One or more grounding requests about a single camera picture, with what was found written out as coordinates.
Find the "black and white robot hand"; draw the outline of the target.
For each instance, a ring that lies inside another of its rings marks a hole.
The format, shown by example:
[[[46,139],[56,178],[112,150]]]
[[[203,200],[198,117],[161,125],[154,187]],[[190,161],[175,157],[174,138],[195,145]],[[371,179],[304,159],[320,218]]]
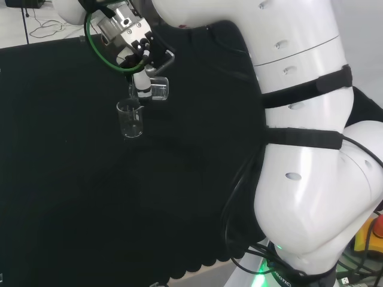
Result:
[[[133,93],[141,101],[165,101],[169,94],[169,80],[159,74],[174,63],[175,51],[155,30],[144,44],[153,50],[144,52],[144,63],[132,73]]]

